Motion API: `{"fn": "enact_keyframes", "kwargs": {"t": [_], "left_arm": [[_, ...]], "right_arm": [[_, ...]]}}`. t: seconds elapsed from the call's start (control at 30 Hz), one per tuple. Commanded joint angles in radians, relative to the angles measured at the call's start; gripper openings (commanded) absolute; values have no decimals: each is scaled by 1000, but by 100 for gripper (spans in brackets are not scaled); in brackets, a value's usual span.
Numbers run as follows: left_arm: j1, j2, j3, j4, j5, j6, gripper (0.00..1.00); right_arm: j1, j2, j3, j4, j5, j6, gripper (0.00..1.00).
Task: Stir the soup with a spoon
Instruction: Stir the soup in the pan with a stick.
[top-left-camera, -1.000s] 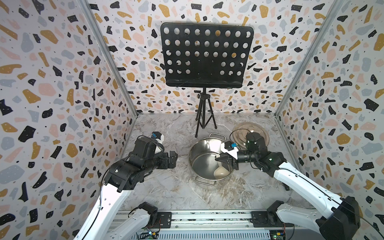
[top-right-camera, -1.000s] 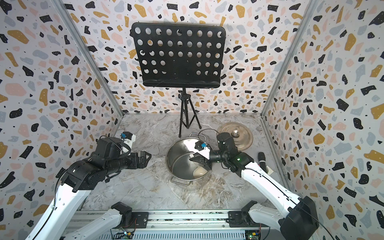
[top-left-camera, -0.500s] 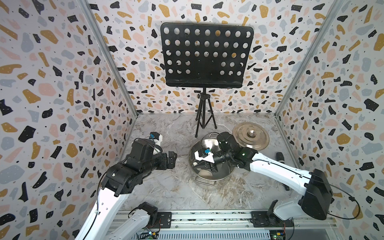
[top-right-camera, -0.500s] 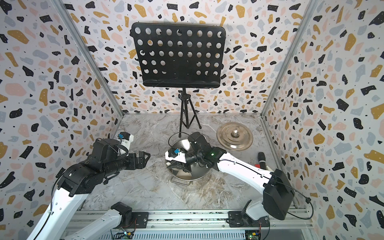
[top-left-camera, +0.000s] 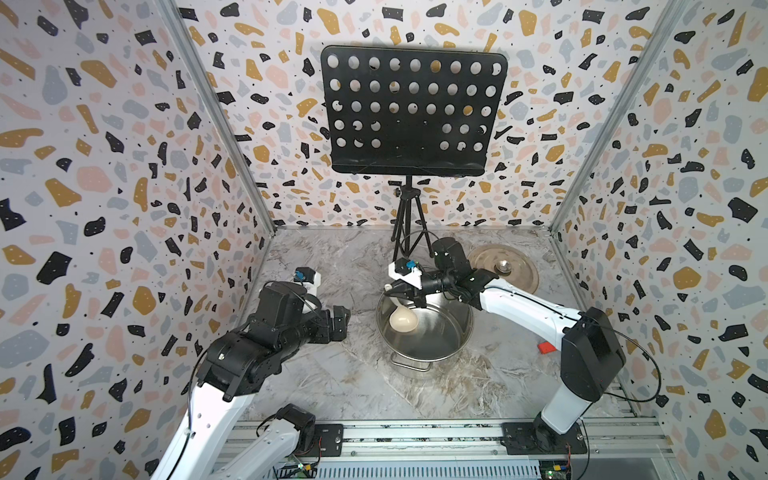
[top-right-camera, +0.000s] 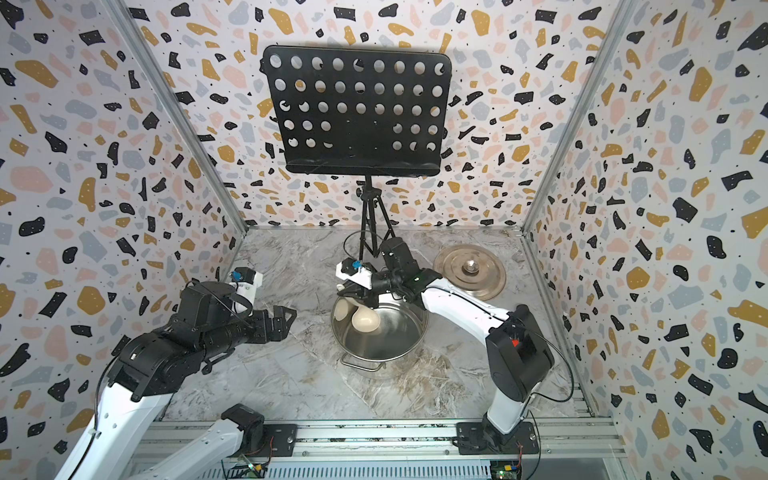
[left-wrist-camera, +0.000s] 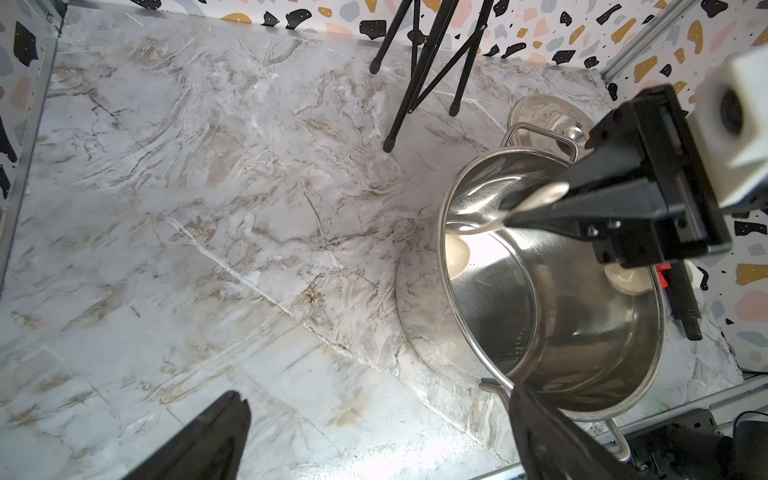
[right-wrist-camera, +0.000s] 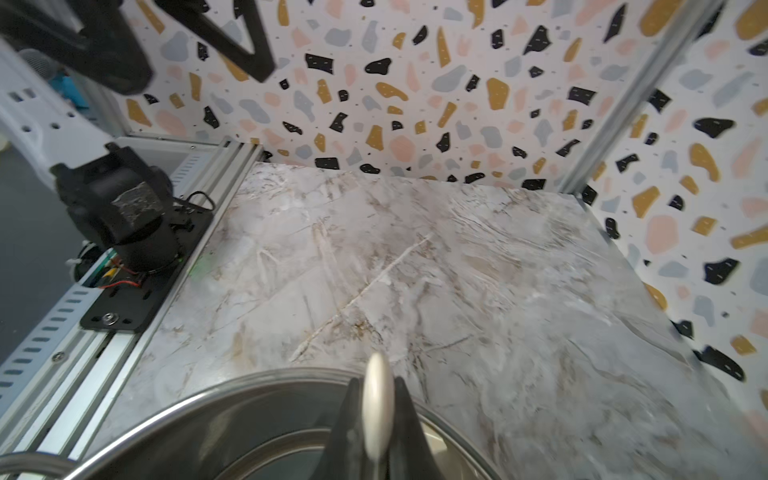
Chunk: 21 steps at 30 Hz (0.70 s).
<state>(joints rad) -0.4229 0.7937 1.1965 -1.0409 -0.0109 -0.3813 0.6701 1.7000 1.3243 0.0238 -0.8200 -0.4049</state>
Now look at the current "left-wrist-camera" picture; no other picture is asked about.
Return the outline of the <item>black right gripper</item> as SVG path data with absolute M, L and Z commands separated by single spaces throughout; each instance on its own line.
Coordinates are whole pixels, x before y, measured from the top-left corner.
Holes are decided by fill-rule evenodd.
M 595 239 L 600 263 L 627 269 L 731 248 L 724 216 L 671 86 L 644 89 L 612 110 L 591 129 L 586 146 L 591 154 L 551 179 L 567 184 L 568 193 L 552 205 L 510 217 L 505 227 Z M 572 192 L 578 189 L 587 192 Z M 505 210 L 527 196 L 507 196 Z

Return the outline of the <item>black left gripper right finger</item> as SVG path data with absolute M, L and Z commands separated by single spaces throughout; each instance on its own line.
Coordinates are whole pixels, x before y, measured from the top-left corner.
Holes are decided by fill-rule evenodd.
M 511 390 L 508 417 L 529 479 L 639 479 L 641 475 L 535 392 Z

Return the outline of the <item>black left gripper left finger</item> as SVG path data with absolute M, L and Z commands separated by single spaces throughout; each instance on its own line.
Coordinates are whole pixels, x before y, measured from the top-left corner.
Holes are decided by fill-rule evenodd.
M 229 390 L 196 416 L 128 479 L 235 479 L 251 423 L 241 394 Z

